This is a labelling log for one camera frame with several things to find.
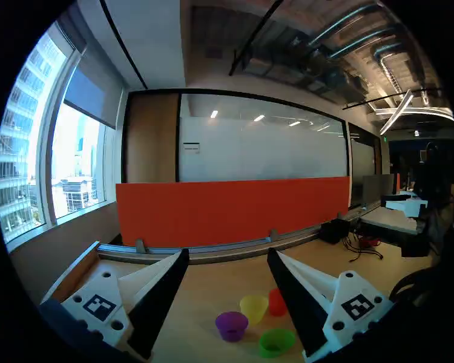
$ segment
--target wooden wall panel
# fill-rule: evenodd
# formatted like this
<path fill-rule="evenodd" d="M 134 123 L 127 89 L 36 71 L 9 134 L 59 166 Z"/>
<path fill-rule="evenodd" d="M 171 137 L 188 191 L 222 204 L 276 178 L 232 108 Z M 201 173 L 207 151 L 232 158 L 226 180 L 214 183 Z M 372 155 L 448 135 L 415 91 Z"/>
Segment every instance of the wooden wall panel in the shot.
<path fill-rule="evenodd" d="M 127 183 L 174 183 L 178 94 L 135 94 L 125 123 Z"/>

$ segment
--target ceiling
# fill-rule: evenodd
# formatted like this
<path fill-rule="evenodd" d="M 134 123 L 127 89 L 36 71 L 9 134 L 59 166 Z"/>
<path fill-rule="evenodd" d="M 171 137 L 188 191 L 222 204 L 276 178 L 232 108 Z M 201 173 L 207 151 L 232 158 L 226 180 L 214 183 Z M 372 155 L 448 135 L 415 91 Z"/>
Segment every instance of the ceiling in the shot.
<path fill-rule="evenodd" d="M 203 46 L 206 57 L 233 59 L 233 50 L 237 50 L 237 54 L 239 53 L 271 4 L 270 0 L 193 0 L 191 3 L 192 46 Z M 300 31 L 310 40 L 350 11 L 366 4 L 369 3 L 359 0 L 285 0 L 258 33 L 252 47 L 268 49 L 274 53 L 286 53 L 286 44 L 289 44 Z M 393 33 L 388 32 L 384 36 L 372 37 L 368 40 L 368 44 L 344 54 L 334 62 L 329 62 L 330 67 L 340 67 L 346 74 L 359 77 L 366 84 L 363 100 L 377 99 L 400 92 L 400 90 L 396 90 L 393 82 L 389 81 L 374 57 L 376 49 L 395 42 L 402 42 L 403 46 L 394 51 L 393 55 L 386 57 L 384 64 L 392 72 L 402 92 L 441 87 L 438 76 L 423 50 L 388 9 L 380 7 L 353 19 L 354 21 L 349 25 L 341 30 L 338 29 L 337 32 L 320 42 L 323 52 L 333 53 L 354 39 L 374 30 L 395 28 Z M 237 69 L 236 72 L 242 72 L 242 69 Z M 304 83 L 295 84 L 296 87 L 300 85 L 306 86 Z M 449 107 L 442 91 L 430 91 L 428 97 L 431 107 Z M 372 107 L 396 107 L 401 98 L 402 96 L 388 97 L 372 102 L 370 106 L 360 107 L 364 107 L 370 114 L 373 112 Z M 411 106 L 424 106 L 420 93 L 415 93 Z M 412 119 L 431 118 L 426 115 L 417 116 L 400 117 L 397 127 L 414 126 Z M 383 124 L 387 118 L 388 116 L 376 117 L 374 122 Z M 451 122 L 442 119 L 440 122 L 436 121 L 435 125 L 446 127 L 451 126 Z M 419 126 L 429 127 L 432 124 L 434 123 L 419 123 Z"/>
<path fill-rule="evenodd" d="M 309 105 L 376 132 L 388 116 L 375 116 L 373 109 L 396 108 L 401 101 L 399 96 L 386 97 L 396 93 L 393 79 L 402 92 L 441 87 L 435 70 L 411 34 L 386 8 L 374 2 L 284 0 L 237 67 L 235 76 L 239 77 L 228 77 L 234 51 L 239 54 L 244 48 L 273 0 L 130 0 L 127 7 L 114 0 L 105 3 L 136 69 L 113 33 L 99 0 L 77 0 L 91 32 L 130 90 L 144 89 L 145 84 L 150 89 L 233 88 Z M 350 18 L 329 36 L 305 46 L 331 24 L 362 6 L 374 10 Z M 337 50 L 375 30 L 384 30 L 384 34 L 372 36 L 360 44 L 363 46 L 333 56 Z M 394 42 L 402 45 L 384 59 L 393 75 L 390 82 L 374 52 Z M 244 66 L 257 57 L 258 50 L 263 56 L 268 55 L 268 61 L 264 62 L 268 70 L 256 74 L 258 79 L 243 77 L 252 76 Z M 268 83 L 256 82 L 263 77 L 284 85 L 268 91 Z M 212 84 L 203 84 L 206 78 Z M 347 104 L 380 97 L 386 98 L 349 111 L 341 110 Z M 428 92 L 428 97 L 432 108 L 449 107 L 442 91 Z M 420 93 L 415 93 L 410 106 L 424 106 Z M 404 124 L 409 125 L 407 117 L 401 117 L 393 128 Z"/>

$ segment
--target window blind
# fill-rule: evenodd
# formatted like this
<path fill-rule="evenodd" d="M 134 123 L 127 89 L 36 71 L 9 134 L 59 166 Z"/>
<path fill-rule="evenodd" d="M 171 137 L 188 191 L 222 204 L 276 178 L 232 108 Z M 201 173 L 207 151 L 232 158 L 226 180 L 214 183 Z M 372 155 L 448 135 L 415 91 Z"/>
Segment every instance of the window blind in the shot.
<path fill-rule="evenodd" d="M 116 72 L 88 47 L 74 71 L 64 103 L 115 129 L 121 92 L 122 82 Z"/>

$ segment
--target orange panel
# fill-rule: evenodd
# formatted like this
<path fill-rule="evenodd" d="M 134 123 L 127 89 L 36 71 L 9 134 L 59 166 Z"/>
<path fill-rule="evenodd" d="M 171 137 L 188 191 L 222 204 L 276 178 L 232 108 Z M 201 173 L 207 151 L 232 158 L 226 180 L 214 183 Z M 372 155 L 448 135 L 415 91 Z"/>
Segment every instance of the orange panel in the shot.
<path fill-rule="evenodd" d="M 348 210 L 349 177 L 117 184 L 124 245 L 194 247 L 292 232 Z"/>

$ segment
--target yellow cup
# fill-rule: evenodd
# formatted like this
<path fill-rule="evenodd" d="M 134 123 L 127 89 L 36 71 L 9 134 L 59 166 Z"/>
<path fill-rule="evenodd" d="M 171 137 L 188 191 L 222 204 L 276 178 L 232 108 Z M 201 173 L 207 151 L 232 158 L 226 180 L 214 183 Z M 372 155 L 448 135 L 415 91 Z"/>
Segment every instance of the yellow cup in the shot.
<path fill-rule="evenodd" d="M 249 319 L 249 326 L 256 325 L 262 320 L 269 305 L 265 296 L 248 295 L 240 301 L 240 312 Z"/>

